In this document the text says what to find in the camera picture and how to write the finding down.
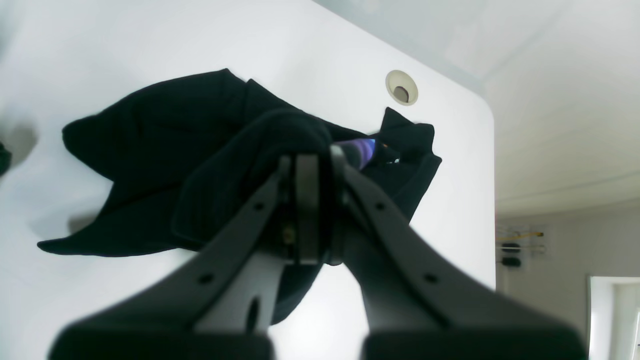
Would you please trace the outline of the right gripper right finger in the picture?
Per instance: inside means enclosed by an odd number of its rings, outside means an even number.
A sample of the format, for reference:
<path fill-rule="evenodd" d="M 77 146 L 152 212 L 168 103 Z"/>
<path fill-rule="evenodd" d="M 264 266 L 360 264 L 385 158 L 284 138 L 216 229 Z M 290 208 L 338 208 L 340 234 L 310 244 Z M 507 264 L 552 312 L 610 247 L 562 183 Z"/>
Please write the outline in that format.
<path fill-rule="evenodd" d="M 330 264 L 358 281 L 362 360 L 585 360 L 575 330 L 480 284 L 414 231 L 395 203 L 330 148 Z"/>

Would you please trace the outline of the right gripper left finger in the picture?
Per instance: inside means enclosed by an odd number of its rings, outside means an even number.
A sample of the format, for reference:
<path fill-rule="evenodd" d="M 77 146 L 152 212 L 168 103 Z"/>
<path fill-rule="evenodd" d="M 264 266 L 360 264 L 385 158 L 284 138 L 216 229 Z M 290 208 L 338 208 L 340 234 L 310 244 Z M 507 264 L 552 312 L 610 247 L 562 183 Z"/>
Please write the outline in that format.
<path fill-rule="evenodd" d="M 188 263 L 67 326 L 51 360 L 271 360 L 282 272 L 321 259 L 320 158 L 284 156 Z"/>

